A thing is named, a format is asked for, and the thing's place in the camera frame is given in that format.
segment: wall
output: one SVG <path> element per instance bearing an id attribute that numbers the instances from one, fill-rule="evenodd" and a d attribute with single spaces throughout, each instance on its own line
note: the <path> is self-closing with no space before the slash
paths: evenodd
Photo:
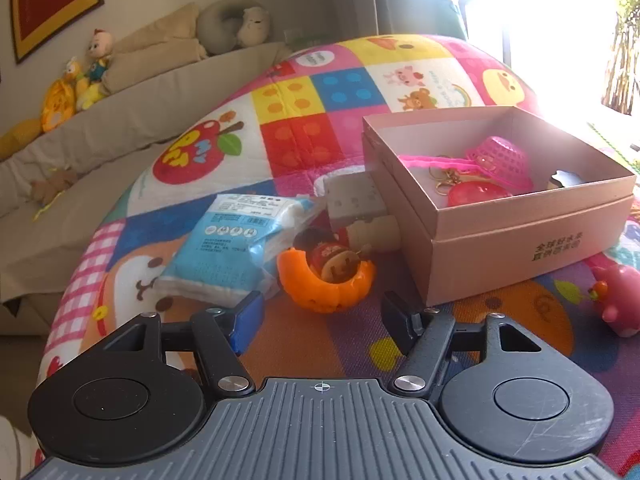
<path id="1" fill-rule="evenodd" d="M 104 28 L 122 38 L 172 10 L 195 1 L 200 8 L 216 0 L 104 0 L 59 33 L 20 65 L 16 66 L 12 45 L 9 0 L 0 0 L 0 134 L 20 120 L 37 117 L 44 94 L 60 77 L 66 61 L 80 56 L 94 28 Z M 309 34 L 341 36 L 333 0 L 257 0 L 269 9 L 273 39 L 284 38 L 284 30 L 302 28 Z"/>

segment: open box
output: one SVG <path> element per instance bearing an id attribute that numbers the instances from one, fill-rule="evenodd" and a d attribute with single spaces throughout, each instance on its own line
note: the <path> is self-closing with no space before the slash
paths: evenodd
<path id="1" fill-rule="evenodd" d="M 428 170 L 398 159 L 462 158 L 489 136 L 528 155 L 534 192 L 446 207 Z M 633 202 L 633 173 L 519 108 L 367 116 L 362 140 L 367 170 L 398 220 L 402 251 L 427 306 L 527 280 L 615 245 Z M 557 170 L 586 183 L 546 190 Z"/>

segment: brown apple stem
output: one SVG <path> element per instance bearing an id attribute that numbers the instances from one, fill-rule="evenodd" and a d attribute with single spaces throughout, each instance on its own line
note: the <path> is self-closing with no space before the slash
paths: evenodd
<path id="1" fill-rule="evenodd" d="M 220 130 L 218 135 L 230 134 L 231 132 L 236 132 L 238 130 L 242 130 L 244 128 L 244 123 L 242 121 L 238 121 L 231 126 L 227 126 L 224 130 Z"/>

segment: pink gingham pattern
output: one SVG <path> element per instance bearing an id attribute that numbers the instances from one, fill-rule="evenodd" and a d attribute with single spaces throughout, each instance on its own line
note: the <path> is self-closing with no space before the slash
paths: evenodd
<path id="1" fill-rule="evenodd" d="M 124 225 L 124 220 L 117 220 L 103 225 L 94 233 L 62 296 L 45 352 L 60 343 L 82 339 L 84 336 L 87 320 L 94 309 L 105 270 Z"/>

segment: orange plastic toy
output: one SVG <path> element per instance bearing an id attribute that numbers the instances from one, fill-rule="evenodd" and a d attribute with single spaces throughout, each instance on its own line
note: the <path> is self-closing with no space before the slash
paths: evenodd
<path id="1" fill-rule="evenodd" d="M 42 105 L 42 130 L 49 132 L 76 113 L 76 95 L 71 85 L 56 79 L 47 90 Z"/>
<path id="2" fill-rule="evenodd" d="M 352 307 L 371 289 L 376 267 L 361 261 L 356 275 L 343 283 L 327 283 L 318 278 L 306 263 L 305 251 L 289 249 L 278 255 L 280 282 L 293 301 L 320 314 Z"/>

